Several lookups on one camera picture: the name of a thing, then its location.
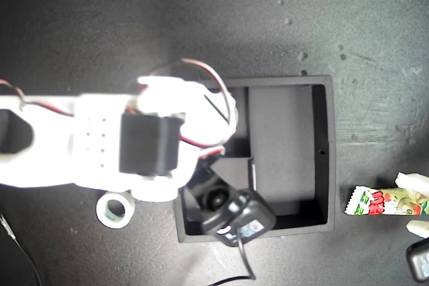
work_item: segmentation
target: red wire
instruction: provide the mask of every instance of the red wire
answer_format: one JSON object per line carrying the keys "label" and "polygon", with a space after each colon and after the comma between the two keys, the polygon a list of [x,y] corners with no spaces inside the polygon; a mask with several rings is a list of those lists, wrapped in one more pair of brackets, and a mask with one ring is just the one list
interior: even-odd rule
{"label": "red wire", "polygon": [[73,117],[74,116],[73,114],[64,112],[63,110],[60,110],[57,107],[54,107],[54,106],[46,104],[46,103],[41,103],[41,102],[25,102],[25,103],[30,104],[30,105],[37,105],[37,106],[43,107],[44,109],[47,109],[49,111],[52,111],[52,112],[55,112],[55,113],[58,113],[58,114],[61,114],[61,115],[67,116],[67,117]]}
{"label": "red wire", "polygon": [[191,144],[191,145],[193,145],[193,146],[195,146],[195,147],[201,147],[201,148],[209,148],[209,147],[216,147],[216,146],[218,146],[219,144],[204,144],[204,143],[199,143],[199,142],[196,142],[196,141],[194,141],[194,140],[191,140],[191,139],[189,139],[189,138],[187,138],[187,137],[184,137],[183,135],[181,135],[180,136],[180,139],[183,141],[183,142],[185,142],[185,143],[187,143],[187,144]]}
{"label": "red wire", "polygon": [[221,148],[220,149],[216,149],[216,150],[210,151],[210,152],[208,152],[206,154],[200,155],[198,158],[199,159],[204,159],[205,157],[208,157],[208,156],[213,155],[213,154],[220,153],[222,151],[223,151],[223,149],[221,149]]}

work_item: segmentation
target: black box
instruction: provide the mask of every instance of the black box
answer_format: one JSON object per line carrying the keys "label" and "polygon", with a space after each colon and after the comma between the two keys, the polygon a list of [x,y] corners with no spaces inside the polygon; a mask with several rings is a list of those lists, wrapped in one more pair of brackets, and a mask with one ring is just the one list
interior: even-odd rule
{"label": "black box", "polygon": [[[239,124],[213,169],[235,188],[254,188],[277,216],[263,236],[334,228],[335,140],[330,76],[226,81]],[[186,188],[174,200],[179,242],[203,235],[196,202]]]}

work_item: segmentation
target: black plastic object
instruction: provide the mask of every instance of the black plastic object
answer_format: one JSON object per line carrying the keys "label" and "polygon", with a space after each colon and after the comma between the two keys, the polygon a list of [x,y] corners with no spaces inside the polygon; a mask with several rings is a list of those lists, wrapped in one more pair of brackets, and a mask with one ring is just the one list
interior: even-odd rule
{"label": "black plastic object", "polygon": [[429,240],[424,239],[408,247],[407,262],[415,281],[429,281]]}
{"label": "black plastic object", "polygon": [[166,175],[176,169],[183,123],[178,117],[122,115],[119,171]]}
{"label": "black plastic object", "polygon": [[[333,230],[332,78],[254,78],[226,84],[237,102],[239,124],[225,157],[212,168],[235,188],[254,189],[267,201],[277,222],[262,237]],[[174,209],[180,242],[215,240],[204,235],[189,191],[180,191]]]}
{"label": "black plastic object", "polygon": [[32,127],[10,110],[0,110],[0,154],[16,154],[33,141]]}
{"label": "black plastic object", "polygon": [[275,215],[255,191],[237,191],[209,164],[200,163],[186,185],[201,211],[201,227],[227,246],[238,246],[237,230],[243,244],[271,230]]}

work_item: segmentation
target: candy wrapper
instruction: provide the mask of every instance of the candy wrapper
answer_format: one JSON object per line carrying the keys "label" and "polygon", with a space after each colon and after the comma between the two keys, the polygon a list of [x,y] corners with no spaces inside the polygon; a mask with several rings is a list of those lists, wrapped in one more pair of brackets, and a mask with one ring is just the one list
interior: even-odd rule
{"label": "candy wrapper", "polygon": [[351,216],[362,214],[429,214],[429,198],[422,194],[401,188],[371,189],[357,186],[345,213]]}

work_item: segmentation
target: white tape roll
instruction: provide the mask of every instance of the white tape roll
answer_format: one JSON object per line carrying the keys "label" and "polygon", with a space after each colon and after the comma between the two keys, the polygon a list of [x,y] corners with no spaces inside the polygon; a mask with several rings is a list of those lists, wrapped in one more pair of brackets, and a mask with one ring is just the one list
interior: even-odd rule
{"label": "white tape roll", "polygon": [[[123,205],[125,210],[124,215],[118,216],[111,211],[109,208],[109,201],[111,200],[116,200]],[[113,229],[119,229],[127,226],[134,215],[134,210],[134,198],[128,192],[122,192],[120,194],[107,192],[99,199],[96,207],[97,217],[99,217],[100,222],[106,227]]]}

